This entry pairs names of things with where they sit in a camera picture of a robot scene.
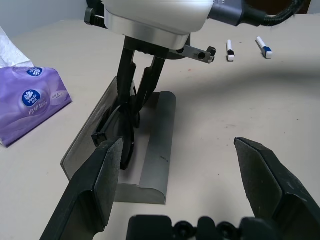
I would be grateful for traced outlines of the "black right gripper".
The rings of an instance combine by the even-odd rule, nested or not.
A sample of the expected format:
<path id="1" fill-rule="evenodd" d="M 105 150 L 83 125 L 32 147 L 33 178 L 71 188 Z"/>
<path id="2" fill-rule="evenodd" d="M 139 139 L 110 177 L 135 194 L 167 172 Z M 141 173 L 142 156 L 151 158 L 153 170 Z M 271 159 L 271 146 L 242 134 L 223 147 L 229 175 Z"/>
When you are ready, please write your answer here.
<path id="1" fill-rule="evenodd" d="M 211 64 L 215 59 L 216 49 L 209 47 L 207 51 L 190 46 L 189 36 L 183 48 L 178 50 L 168 49 L 152 43 L 125 37 L 124 48 L 117 72 L 118 100 L 121 104 L 127 103 L 131 96 L 131 88 L 136 64 L 133 62 L 135 51 L 155 56 L 152 64 L 146 67 L 137 93 L 136 107 L 142 108 L 155 91 L 159 82 L 165 61 L 189 58 L 202 63 Z"/>

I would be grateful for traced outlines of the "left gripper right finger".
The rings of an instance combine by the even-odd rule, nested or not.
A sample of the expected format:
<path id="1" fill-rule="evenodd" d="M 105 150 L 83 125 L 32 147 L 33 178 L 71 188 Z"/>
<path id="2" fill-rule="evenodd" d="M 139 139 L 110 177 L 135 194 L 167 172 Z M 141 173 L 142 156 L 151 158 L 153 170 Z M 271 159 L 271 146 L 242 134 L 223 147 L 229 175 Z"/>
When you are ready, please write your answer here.
<path id="1" fill-rule="evenodd" d="M 274 221 L 285 240 L 318 240 L 320 207 L 274 152 L 236 137 L 241 179 L 254 216 Z"/>

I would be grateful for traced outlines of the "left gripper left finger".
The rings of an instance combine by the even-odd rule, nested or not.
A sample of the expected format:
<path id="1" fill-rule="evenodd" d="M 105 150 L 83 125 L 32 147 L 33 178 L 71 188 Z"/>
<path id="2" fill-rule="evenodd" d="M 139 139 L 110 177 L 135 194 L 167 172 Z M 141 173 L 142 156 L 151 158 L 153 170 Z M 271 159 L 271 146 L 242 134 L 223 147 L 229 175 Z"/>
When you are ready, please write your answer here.
<path id="1" fill-rule="evenodd" d="M 73 175 L 42 240 L 92 240 L 108 225 L 118 185 L 124 140 L 102 142 Z"/>

